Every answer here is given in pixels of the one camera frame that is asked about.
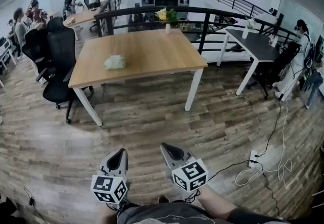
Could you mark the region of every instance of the flower vase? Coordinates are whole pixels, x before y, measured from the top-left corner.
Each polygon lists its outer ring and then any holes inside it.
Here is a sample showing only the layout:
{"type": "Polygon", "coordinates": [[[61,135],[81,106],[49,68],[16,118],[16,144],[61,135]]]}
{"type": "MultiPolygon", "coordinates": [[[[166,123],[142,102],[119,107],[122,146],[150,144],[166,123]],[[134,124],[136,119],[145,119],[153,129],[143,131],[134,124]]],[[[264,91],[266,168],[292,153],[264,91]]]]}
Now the flower vase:
{"type": "Polygon", "coordinates": [[[249,34],[249,29],[247,27],[244,28],[243,34],[242,34],[242,38],[246,39],[248,37],[249,34]]]}
{"type": "Polygon", "coordinates": [[[171,25],[166,24],[166,33],[170,33],[170,32],[171,32],[171,25]]]}

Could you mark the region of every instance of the office chair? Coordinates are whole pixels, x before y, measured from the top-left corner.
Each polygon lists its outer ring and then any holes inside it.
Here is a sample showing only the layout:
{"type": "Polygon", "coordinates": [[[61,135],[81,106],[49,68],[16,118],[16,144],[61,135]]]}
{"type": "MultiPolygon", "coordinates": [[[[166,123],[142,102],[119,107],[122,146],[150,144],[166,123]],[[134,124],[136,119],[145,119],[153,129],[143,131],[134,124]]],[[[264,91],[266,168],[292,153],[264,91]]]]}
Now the office chair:
{"type": "Polygon", "coordinates": [[[35,63],[38,73],[48,68],[43,78],[49,81],[50,75],[55,74],[55,68],[52,63],[52,54],[47,35],[47,29],[28,31],[25,35],[26,44],[22,48],[22,53],[35,63]]]}
{"type": "MultiPolygon", "coordinates": [[[[98,8],[100,7],[100,0],[95,0],[94,3],[89,3],[89,0],[84,0],[85,1],[85,4],[87,6],[88,9],[93,9],[93,8],[98,8]]],[[[96,27],[97,26],[97,23],[96,21],[93,21],[93,25],[90,27],[89,31],[92,32],[92,28],[93,27],[96,27]]]]}
{"type": "Polygon", "coordinates": [[[291,41],[290,43],[288,43],[288,47],[283,49],[282,53],[278,58],[274,60],[274,62],[259,63],[255,70],[255,73],[252,75],[255,81],[251,84],[248,84],[247,89],[250,89],[257,83],[261,84],[262,89],[265,92],[264,99],[267,100],[269,94],[266,86],[270,86],[271,89],[273,83],[280,81],[280,72],[292,61],[292,59],[299,53],[299,51],[300,44],[291,41]]]}
{"type": "MultiPolygon", "coordinates": [[[[61,17],[51,19],[47,24],[47,29],[49,31],[48,42],[56,72],[45,87],[43,97],[48,101],[56,103],[57,109],[61,108],[61,103],[68,102],[66,123],[71,124],[69,113],[76,94],[73,89],[68,87],[68,83],[76,63],[74,31],[63,25],[61,17]]],[[[37,81],[43,77],[47,70],[44,69],[39,74],[37,81]]]]}

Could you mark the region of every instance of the forearm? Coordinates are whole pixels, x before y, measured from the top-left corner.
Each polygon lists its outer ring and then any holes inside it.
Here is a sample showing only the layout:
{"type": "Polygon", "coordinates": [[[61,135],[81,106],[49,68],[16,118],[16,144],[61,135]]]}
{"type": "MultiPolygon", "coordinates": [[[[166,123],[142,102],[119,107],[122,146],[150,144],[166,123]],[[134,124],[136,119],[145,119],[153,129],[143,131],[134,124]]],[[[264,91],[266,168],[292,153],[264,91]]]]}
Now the forearm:
{"type": "Polygon", "coordinates": [[[97,224],[116,224],[117,212],[110,209],[106,204],[100,204],[97,224]]]}
{"type": "Polygon", "coordinates": [[[226,220],[230,213],[236,209],[233,203],[221,197],[208,185],[203,186],[199,190],[201,194],[197,196],[197,199],[212,218],[226,220]]]}

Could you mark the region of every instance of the shoe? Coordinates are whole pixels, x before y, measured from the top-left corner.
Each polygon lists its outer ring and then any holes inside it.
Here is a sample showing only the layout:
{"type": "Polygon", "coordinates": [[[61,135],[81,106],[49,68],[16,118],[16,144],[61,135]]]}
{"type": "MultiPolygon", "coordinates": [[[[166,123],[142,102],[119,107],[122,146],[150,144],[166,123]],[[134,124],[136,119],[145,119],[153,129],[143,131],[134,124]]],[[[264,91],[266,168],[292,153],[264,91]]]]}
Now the shoe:
{"type": "Polygon", "coordinates": [[[170,200],[168,199],[167,196],[165,195],[160,195],[158,198],[157,198],[157,203],[168,203],[170,202],[170,200]]]}
{"type": "Polygon", "coordinates": [[[277,97],[278,99],[280,99],[281,93],[279,91],[275,91],[274,92],[275,97],[277,97]]]}

